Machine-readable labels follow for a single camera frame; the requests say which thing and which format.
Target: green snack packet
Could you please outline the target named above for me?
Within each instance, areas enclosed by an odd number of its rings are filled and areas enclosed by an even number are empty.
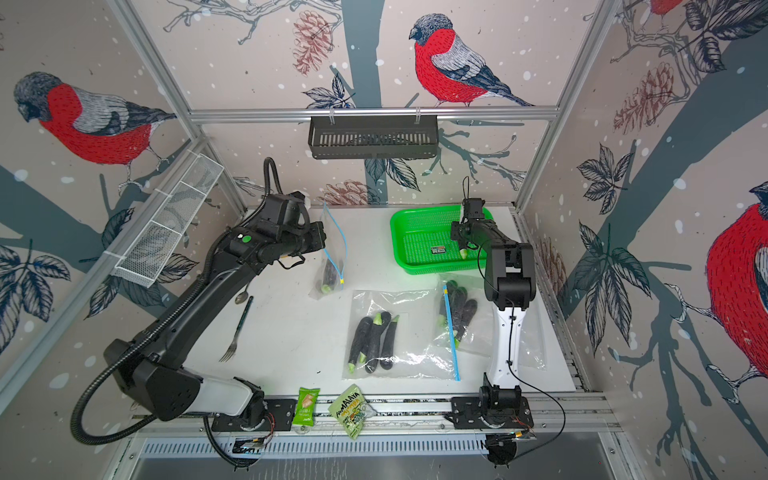
[[[296,414],[293,416],[294,425],[314,426],[315,402],[320,389],[299,389],[299,401],[296,403]]]
[[[346,434],[355,440],[362,430],[363,421],[366,419],[367,405],[368,402],[362,396],[360,388],[357,385],[352,385],[331,403],[328,411],[344,427]]]

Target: black mounting plate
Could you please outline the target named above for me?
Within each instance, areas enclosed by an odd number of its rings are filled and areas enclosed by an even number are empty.
[[[479,396],[455,396],[451,398],[450,419],[453,421],[453,428],[457,430],[470,429],[522,429],[528,430],[529,425],[533,425],[531,408],[528,406],[528,399],[520,397],[519,422],[511,416],[507,417],[503,424],[493,426],[486,425],[480,415],[480,397]]]
[[[296,413],[295,399],[265,399],[266,411],[275,417],[275,432],[288,432],[293,422],[293,415]],[[214,423],[210,426],[214,432],[264,432],[270,430],[270,422],[264,419],[255,429],[244,429],[243,419],[240,417],[230,417],[228,415],[219,415],[214,417]]]

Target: cable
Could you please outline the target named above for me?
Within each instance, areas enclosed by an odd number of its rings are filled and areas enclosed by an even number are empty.
[[[273,160],[271,157],[267,157],[264,159],[264,198],[261,200],[259,207],[251,215],[249,215],[247,219],[241,222],[239,227],[252,220],[264,208],[264,201],[266,196],[270,193],[270,166],[272,167],[272,172],[275,177],[275,187],[279,193],[283,192],[282,188],[280,187],[280,180],[277,177],[277,167],[275,165],[275,160]],[[72,409],[72,416],[69,420],[69,429],[75,440],[85,445],[104,445],[107,443],[116,442],[117,440],[123,439],[129,435],[133,435],[135,432],[138,432],[140,429],[157,419],[155,415],[149,415],[148,417],[142,419],[139,423],[128,426],[127,428],[111,435],[91,435],[87,433],[83,427],[83,415],[85,413],[85,407],[88,405],[91,397],[94,395],[94,393],[96,393],[96,390],[101,386],[101,384],[103,384],[107,378],[109,378],[112,373],[114,373],[115,370],[125,364],[131,357],[140,352],[145,346],[155,341],[157,336],[160,335],[160,333],[162,333],[163,330],[165,330],[170,324],[172,324],[172,322],[175,321],[203,291],[205,286],[208,284],[210,269],[214,261],[214,254],[228,233],[229,230],[225,230],[216,240],[214,240],[213,244],[211,244],[210,249],[208,249],[208,253],[205,256],[203,272],[197,278],[193,284],[193,287],[186,290],[182,294],[182,297],[180,298],[181,303],[179,306],[173,309],[173,311],[170,309],[166,310],[163,315],[157,319],[158,324],[151,332],[149,332],[141,341],[136,342],[131,348],[123,352],[123,354],[120,355],[120,357],[118,357],[118,359],[115,360],[113,364],[104,369],[104,371],[101,372],[85,389],[83,394],[80,396],[80,399],[74,404],[74,408]]]
[[[524,380],[521,380],[520,377],[515,375],[515,372],[512,371],[512,330],[513,330],[512,329],[512,325],[510,324],[510,326],[509,326],[509,351],[507,353],[507,368],[509,369],[509,372],[512,374],[512,376],[514,376],[518,380],[518,382],[524,383],[525,385],[531,387],[532,389],[537,389],[539,392],[541,392],[541,393],[545,394],[546,396],[548,396],[549,398],[551,398],[555,403],[558,404],[558,407],[560,407],[560,410],[562,410],[562,412],[563,412],[563,425],[560,427],[560,432],[558,432],[557,435],[555,435],[551,439],[547,440],[546,442],[542,443],[541,445],[536,445],[534,448],[532,448],[530,450],[526,450],[525,452],[521,453],[520,455],[517,455],[516,457],[514,457],[512,459],[512,460],[517,460],[518,458],[526,456],[527,454],[529,454],[531,452],[534,452],[534,451],[540,449],[541,447],[543,447],[545,445],[548,445],[548,444],[550,444],[550,443],[552,443],[552,442],[554,442],[555,440],[558,439],[558,437],[563,432],[563,430],[565,430],[565,409],[563,408],[562,405],[560,405],[560,402],[558,402],[558,400],[555,397],[553,397],[552,395],[546,393],[544,390],[538,388],[537,386],[533,386],[530,383],[528,383],[528,382],[526,382]]]
[[[245,468],[246,470],[258,462],[258,458],[232,458],[230,457],[219,445],[219,442],[214,438],[214,433],[210,430],[210,423],[208,422],[208,415],[203,417],[203,426],[205,426],[205,436],[208,437],[210,446],[214,447],[214,451],[228,464],[235,468],[235,472],[238,468]]]

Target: pine cone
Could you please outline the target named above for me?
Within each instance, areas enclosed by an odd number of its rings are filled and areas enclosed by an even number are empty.
[[[320,69],[323,60],[328,58],[328,52],[333,49],[331,27],[320,13],[304,11],[299,14],[299,20],[293,24],[293,57],[296,63],[293,67],[306,77],[310,67],[315,71]]]

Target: black metal basket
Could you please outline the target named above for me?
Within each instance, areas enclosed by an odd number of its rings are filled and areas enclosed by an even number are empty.
[[[437,115],[312,117],[310,149],[323,158],[432,158],[438,152]]]

